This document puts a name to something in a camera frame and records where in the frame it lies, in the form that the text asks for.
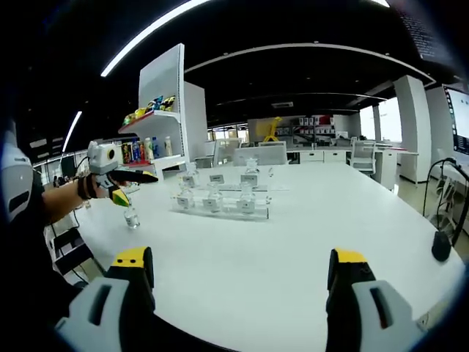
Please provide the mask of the person's left hand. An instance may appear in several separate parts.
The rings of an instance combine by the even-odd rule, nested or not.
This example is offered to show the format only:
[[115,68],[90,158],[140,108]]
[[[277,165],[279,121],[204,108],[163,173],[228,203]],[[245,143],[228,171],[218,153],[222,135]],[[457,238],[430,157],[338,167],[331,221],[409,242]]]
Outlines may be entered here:
[[77,183],[79,197],[85,201],[90,199],[104,199],[108,197],[108,189],[105,187],[105,176],[89,173],[80,177]]

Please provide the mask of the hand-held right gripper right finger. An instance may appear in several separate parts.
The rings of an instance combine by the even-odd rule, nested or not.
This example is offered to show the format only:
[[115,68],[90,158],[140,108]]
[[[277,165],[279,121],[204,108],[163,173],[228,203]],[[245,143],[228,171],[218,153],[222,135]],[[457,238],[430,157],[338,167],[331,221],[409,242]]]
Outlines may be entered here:
[[411,351],[424,335],[408,302],[358,252],[330,251],[327,290],[327,351]]

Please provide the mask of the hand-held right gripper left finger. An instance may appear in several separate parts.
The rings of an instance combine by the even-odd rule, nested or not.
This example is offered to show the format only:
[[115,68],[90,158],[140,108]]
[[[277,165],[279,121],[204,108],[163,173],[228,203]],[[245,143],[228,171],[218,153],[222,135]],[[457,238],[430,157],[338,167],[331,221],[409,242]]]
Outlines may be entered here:
[[153,288],[151,248],[127,249],[74,298],[55,331],[73,351],[130,351],[149,340]]

